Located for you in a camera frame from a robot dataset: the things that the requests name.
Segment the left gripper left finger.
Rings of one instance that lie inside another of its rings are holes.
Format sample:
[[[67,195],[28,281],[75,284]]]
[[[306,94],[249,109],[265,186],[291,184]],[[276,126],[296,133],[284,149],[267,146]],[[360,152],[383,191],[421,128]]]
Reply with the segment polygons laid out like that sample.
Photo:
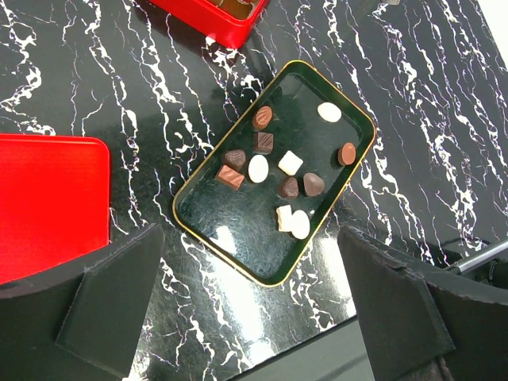
[[[1,286],[3,380],[127,377],[164,248],[151,224]]]

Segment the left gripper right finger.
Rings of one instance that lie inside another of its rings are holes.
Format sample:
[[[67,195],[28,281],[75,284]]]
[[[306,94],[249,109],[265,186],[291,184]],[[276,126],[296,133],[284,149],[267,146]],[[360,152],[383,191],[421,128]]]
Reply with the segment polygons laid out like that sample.
[[[377,380],[507,378],[507,243],[434,267],[348,227],[337,243]]]

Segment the dark teardrop chocolate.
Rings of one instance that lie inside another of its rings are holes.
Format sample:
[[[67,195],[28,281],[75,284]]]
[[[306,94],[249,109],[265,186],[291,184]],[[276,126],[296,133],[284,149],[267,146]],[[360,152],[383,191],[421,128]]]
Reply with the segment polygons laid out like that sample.
[[[307,197],[316,197],[325,190],[325,181],[318,175],[308,172],[303,176],[304,192]]]

